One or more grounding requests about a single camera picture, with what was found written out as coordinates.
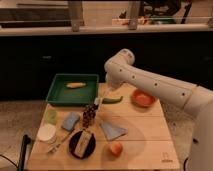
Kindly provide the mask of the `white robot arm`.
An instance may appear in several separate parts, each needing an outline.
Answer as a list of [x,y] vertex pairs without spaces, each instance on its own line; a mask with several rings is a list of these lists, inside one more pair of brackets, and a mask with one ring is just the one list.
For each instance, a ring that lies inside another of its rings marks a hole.
[[128,83],[193,115],[196,121],[186,171],[213,171],[213,90],[138,69],[134,61],[129,49],[121,49],[105,62],[109,87]]

